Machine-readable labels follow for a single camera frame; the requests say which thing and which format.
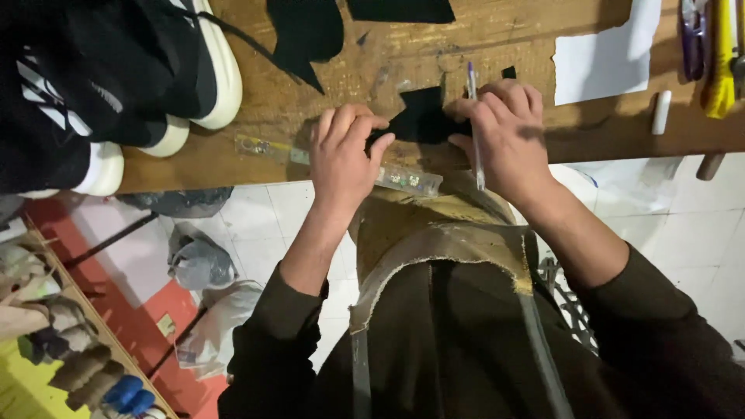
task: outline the right hand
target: right hand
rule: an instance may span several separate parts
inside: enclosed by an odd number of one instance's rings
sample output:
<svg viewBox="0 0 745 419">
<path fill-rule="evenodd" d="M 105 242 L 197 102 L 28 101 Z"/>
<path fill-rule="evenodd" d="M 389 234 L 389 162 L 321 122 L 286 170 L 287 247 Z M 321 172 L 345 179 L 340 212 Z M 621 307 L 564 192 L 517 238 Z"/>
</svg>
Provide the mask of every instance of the right hand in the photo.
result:
<svg viewBox="0 0 745 419">
<path fill-rule="evenodd" d="M 458 99 L 446 112 L 456 121 L 470 119 L 479 138 L 486 187 L 521 209 L 556 184 L 548 170 L 543 140 L 543 101 L 530 85 L 504 79 L 479 89 L 478 100 Z M 453 134 L 475 168 L 473 139 Z"/>
</svg>

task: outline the yellow tool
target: yellow tool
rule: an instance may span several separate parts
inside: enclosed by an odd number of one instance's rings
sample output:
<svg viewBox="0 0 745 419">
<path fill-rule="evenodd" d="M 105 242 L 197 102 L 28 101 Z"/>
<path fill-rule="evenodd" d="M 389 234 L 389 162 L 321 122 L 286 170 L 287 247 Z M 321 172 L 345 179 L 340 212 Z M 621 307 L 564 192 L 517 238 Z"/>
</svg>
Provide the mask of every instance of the yellow tool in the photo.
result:
<svg viewBox="0 0 745 419">
<path fill-rule="evenodd" d="M 704 110 L 709 118 L 722 119 L 735 105 L 735 78 L 732 76 L 732 25 L 729 0 L 716 0 L 714 8 L 714 77 L 708 87 Z"/>
</svg>

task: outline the left hand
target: left hand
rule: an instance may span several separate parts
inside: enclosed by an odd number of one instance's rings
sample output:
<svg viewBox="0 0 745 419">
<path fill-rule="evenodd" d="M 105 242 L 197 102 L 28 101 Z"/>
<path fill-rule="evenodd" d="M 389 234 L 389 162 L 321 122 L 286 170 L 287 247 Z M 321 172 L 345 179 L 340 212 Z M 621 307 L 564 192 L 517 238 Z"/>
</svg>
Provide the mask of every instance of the left hand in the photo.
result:
<svg viewBox="0 0 745 419">
<path fill-rule="evenodd" d="M 387 133 L 365 154 L 365 142 L 375 129 L 388 128 L 388 121 L 363 104 L 345 104 L 323 111 L 311 137 L 311 179 L 314 206 L 327 215 L 351 219 L 362 200 L 373 190 L 383 153 L 396 136 Z"/>
</svg>

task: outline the wooden workbench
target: wooden workbench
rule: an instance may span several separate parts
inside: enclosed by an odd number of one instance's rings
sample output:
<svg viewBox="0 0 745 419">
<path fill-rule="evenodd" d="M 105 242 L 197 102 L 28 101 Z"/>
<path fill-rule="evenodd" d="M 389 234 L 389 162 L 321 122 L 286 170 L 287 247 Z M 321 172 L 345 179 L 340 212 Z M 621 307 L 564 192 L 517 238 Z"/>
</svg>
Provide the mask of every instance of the wooden workbench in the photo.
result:
<svg viewBox="0 0 745 419">
<path fill-rule="evenodd" d="M 264 0 L 211 0 L 215 15 L 238 26 L 270 51 L 276 42 Z M 555 39 L 596 33 L 629 18 L 631 0 L 451 0 L 450 25 L 352 21 L 337 0 L 345 44 L 330 63 L 313 64 L 326 95 L 297 84 L 240 39 L 227 35 L 243 78 L 243 104 L 235 121 L 218 132 L 192 125 L 177 155 L 157 159 L 130 149 L 120 192 L 200 189 L 308 178 L 308 166 L 235 152 L 235 136 L 304 147 L 303 125 L 329 107 L 368 103 L 392 118 L 402 108 L 398 92 L 444 84 L 446 102 L 463 94 L 466 63 L 478 64 L 480 80 L 499 78 L 515 66 L 518 79 L 544 96 L 547 146 L 552 163 L 745 151 L 745 119 L 707 119 L 701 86 L 683 84 L 677 36 L 678 0 L 662 1 L 645 92 L 555 107 Z M 366 42 L 358 45 L 362 35 Z M 654 97 L 673 91 L 665 135 L 650 134 Z M 396 142 L 384 164 L 443 172 L 466 167 L 448 144 Z"/>
</svg>

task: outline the white tiled floor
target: white tiled floor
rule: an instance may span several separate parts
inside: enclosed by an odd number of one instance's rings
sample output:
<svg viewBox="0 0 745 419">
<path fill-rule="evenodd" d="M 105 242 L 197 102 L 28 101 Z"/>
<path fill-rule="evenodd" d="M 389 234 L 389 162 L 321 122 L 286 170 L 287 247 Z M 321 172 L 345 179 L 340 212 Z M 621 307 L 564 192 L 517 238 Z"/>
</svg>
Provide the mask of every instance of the white tiled floor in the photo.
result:
<svg viewBox="0 0 745 419">
<path fill-rule="evenodd" d="M 711 182 L 696 180 L 701 157 L 686 157 L 676 188 L 654 213 L 596 189 L 567 168 L 552 167 L 588 208 L 632 243 L 728 340 L 745 338 L 745 153 L 729 154 Z M 243 277 L 266 283 L 297 234 L 314 198 L 310 182 L 237 186 L 215 217 L 190 221 L 234 256 Z M 162 219 L 167 233 L 174 229 Z M 540 243 L 543 253 L 548 247 Z M 344 237 L 329 270 L 330 293 L 321 311 L 321 341 L 311 357 L 318 369 L 348 325 L 347 307 L 357 300 L 356 247 Z"/>
</svg>

